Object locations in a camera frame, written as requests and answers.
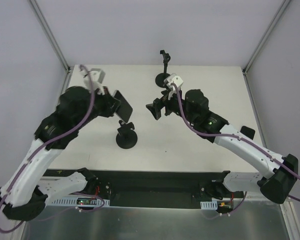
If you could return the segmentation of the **tall black phone stand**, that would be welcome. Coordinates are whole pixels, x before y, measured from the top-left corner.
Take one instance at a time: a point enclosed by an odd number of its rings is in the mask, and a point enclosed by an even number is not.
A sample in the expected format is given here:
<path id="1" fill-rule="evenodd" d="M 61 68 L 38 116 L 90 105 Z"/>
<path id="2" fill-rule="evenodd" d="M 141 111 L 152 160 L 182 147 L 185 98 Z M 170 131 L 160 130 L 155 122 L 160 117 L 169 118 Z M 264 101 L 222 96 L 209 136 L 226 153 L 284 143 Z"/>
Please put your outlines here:
<path id="1" fill-rule="evenodd" d="M 171 60 L 171 56 L 165 50 L 160 50 L 159 53 L 163 57 L 163 72 L 159 73 L 155 77 L 155 84 L 160 88 L 164 88 L 164 80 L 170 76 L 170 74 L 167 73 L 167 69 L 168 69 L 168 63 Z"/>

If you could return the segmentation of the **black smartphone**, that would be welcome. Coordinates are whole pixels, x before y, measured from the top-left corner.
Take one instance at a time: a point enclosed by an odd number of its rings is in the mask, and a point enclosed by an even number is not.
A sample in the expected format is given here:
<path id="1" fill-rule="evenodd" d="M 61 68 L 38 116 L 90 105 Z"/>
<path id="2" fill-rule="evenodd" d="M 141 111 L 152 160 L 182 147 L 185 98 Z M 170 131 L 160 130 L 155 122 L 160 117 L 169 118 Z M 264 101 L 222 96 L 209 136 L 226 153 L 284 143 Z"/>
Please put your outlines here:
<path id="1" fill-rule="evenodd" d="M 128 103 L 126 98 L 122 95 L 119 90 L 116 90 L 113 94 L 113 97 L 120 101 L 119 107 L 117 108 L 115 114 L 127 124 L 133 113 L 132 106 Z"/>
<path id="2" fill-rule="evenodd" d="M 240 129 L 240 133 L 253 140 L 256 134 L 256 131 L 253 128 L 243 125 Z"/>

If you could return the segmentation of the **short black phone stand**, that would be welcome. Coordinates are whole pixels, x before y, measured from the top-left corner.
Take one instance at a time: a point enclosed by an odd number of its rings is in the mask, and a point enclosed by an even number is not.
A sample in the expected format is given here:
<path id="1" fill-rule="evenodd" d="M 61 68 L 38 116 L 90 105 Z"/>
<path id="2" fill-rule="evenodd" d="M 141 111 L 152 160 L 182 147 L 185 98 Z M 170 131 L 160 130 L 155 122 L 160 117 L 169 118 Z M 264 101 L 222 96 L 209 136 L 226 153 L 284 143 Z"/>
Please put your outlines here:
<path id="1" fill-rule="evenodd" d="M 122 149 L 131 149 L 138 142 L 138 135 L 135 132 L 135 125 L 132 122 L 125 123 L 119 120 L 120 127 L 117 129 L 116 144 Z"/>

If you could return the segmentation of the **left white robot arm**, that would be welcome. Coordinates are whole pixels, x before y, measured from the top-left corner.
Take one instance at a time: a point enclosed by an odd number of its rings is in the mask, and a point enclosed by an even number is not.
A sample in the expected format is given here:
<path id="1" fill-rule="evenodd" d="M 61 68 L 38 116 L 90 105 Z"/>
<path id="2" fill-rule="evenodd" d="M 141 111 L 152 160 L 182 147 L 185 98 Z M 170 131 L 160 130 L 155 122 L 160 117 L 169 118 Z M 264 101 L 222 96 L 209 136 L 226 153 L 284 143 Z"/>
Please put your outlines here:
<path id="1" fill-rule="evenodd" d="M 97 117 L 113 117 L 122 104 L 108 91 L 90 91 L 81 86 L 68 88 L 59 97 L 55 111 L 44 118 L 35 131 L 30 149 L 17 171 L 0 187 L 0 213 L 9 220 L 27 222 L 58 198 L 79 192 L 93 194 L 97 178 L 85 167 L 52 184 L 40 185 L 39 180 L 78 137 L 80 129 Z"/>

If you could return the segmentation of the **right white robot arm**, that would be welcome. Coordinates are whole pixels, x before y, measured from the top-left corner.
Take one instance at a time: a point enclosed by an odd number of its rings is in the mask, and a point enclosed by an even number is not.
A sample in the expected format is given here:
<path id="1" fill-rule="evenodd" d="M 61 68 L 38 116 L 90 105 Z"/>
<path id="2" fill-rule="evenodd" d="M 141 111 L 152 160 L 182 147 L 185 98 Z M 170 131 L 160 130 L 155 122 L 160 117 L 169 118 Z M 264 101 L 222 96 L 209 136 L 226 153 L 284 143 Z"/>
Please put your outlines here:
<path id="1" fill-rule="evenodd" d="M 215 184 L 215 192 L 227 197 L 232 192 L 260 192 L 268 200 L 282 204 L 297 181 L 299 161 L 292 155 L 282 156 L 248 138 L 229 122 L 209 109 L 209 100 L 199 89 L 192 89 L 182 97 L 181 92 L 163 91 L 146 108 L 158 120 L 174 113 L 203 139 L 223 147 L 253 166 L 257 173 L 229 172 Z"/>

